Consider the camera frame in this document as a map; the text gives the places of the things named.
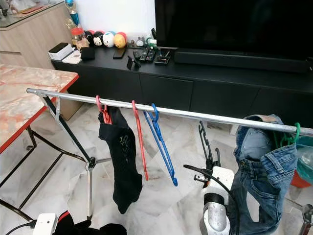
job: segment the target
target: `tv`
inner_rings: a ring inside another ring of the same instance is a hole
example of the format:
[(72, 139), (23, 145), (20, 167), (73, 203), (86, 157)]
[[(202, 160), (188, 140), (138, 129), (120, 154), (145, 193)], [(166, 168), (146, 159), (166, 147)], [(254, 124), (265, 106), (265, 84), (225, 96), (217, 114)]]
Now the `tv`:
[(155, 0), (157, 45), (308, 60), (313, 0)]

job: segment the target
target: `green hanger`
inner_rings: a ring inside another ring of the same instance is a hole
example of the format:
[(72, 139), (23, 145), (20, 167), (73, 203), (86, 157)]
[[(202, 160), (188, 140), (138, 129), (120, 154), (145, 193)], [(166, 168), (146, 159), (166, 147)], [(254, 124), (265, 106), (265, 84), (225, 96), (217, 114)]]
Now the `green hanger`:
[[(287, 135), (284, 133), (284, 136), (280, 140), (280, 147), (283, 146), (284, 142), (287, 142), (287, 145), (290, 145), (290, 143), (296, 143), (298, 141), (299, 136), (300, 136), (301, 126), (300, 126), (299, 122), (296, 122), (294, 125), (297, 127), (297, 133), (296, 133), (295, 137), (292, 137), (292, 136), (287, 137)], [(277, 146), (278, 144), (277, 144), (277, 139), (276, 139), (276, 135), (275, 134), (274, 134), (274, 139), (275, 139), (275, 144)]]

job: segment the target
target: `jeans pocket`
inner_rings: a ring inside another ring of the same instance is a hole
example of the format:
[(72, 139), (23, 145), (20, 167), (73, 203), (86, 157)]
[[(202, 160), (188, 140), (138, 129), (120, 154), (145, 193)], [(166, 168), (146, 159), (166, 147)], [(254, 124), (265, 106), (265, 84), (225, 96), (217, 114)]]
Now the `jeans pocket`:
[(277, 199), (280, 192), (280, 189), (275, 188), (266, 176), (259, 179), (251, 179), (250, 184), (256, 196), (261, 198)]

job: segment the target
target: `orange plush toy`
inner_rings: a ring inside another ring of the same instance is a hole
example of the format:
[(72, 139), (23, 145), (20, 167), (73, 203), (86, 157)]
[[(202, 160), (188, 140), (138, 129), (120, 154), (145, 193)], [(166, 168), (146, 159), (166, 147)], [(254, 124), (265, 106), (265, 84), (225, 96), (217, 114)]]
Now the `orange plush toy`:
[(126, 46), (126, 34), (123, 32), (118, 32), (115, 36), (114, 36), (114, 45), (117, 48), (124, 48)]

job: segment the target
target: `white wall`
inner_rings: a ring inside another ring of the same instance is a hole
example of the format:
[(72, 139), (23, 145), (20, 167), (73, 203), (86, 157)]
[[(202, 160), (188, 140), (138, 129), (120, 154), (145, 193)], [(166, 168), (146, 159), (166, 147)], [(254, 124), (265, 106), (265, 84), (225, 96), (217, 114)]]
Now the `white wall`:
[(154, 0), (76, 0), (84, 30), (149, 33), (156, 27)]

